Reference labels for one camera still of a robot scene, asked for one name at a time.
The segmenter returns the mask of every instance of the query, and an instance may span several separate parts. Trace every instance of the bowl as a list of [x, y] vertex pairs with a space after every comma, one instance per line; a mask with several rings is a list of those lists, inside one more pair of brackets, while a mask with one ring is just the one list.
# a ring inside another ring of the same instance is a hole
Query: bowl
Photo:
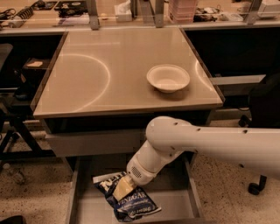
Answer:
[[154, 66], [147, 73], [148, 82], [163, 93], [174, 93], [190, 83], [189, 73], [180, 66]]

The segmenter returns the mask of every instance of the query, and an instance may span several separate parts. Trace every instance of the floor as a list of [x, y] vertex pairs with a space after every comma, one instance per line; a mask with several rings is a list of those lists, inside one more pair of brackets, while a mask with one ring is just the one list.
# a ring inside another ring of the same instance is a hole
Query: floor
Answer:
[[[215, 121], [210, 125], [234, 127], [237, 121]], [[43, 149], [48, 149], [44, 131], [36, 130], [32, 134]], [[27, 147], [18, 139], [10, 149], [18, 151]], [[62, 161], [47, 158], [10, 164], [22, 170], [26, 182], [17, 185], [1, 171], [0, 220], [22, 214], [27, 224], [66, 223], [71, 176]], [[280, 181], [268, 178], [263, 192], [253, 196], [247, 188], [250, 182], [258, 182], [257, 174], [202, 155], [196, 157], [192, 175], [206, 220], [215, 220], [217, 224], [280, 223]]]

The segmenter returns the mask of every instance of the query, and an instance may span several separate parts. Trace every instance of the countertop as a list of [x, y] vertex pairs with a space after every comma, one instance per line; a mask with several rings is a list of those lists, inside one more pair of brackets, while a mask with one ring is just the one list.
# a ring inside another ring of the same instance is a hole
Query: countertop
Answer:
[[[173, 94], [152, 87], [157, 65], [184, 68], [190, 84]], [[95, 116], [162, 110], [214, 109], [214, 86], [179, 28], [70, 31], [34, 116]]]

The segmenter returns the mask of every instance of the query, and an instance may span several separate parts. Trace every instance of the desk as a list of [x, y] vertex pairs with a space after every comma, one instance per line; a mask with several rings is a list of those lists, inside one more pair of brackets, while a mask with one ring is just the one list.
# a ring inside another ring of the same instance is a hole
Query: desk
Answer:
[[[189, 86], [174, 94], [158, 92], [146, 74], [160, 64], [183, 67]], [[220, 107], [223, 101], [208, 75], [178, 28], [70, 31], [34, 116], [45, 124], [59, 156], [116, 153], [121, 146], [122, 152], [131, 151], [139, 146], [139, 129], [151, 119], [147, 115], [197, 111], [200, 116], [199, 111]], [[122, 139], [118, 146], [106, 132], [114, 123], [118, 127], [109, 135]]]

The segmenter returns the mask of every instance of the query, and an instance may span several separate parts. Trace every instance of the terrazzo floor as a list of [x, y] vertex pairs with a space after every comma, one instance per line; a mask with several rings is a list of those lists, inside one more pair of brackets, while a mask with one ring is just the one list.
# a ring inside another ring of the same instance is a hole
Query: terrazzo floor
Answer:
[[[212, 126], [236, 126], [237, 121], [215, 121]], [[48, 149], [44, 131], [32, 133], [43, 149]], [[21, 139], [11, 146], [25, 150]], [[15, 184], [0, 173], [0, 220], [22, 214], [27, 224], [64, 224], [71, 189], [71, 176], [59, 158], [10, 162], [22, 169], [24, 185]], [[259, 175], [237, 165], [198, 155], [192, 166], [201, 209], [206, 220], [217, 224], [280, 223], [280, 181], [268, 178], [258, 196], [248, 193], [250, 182]]]

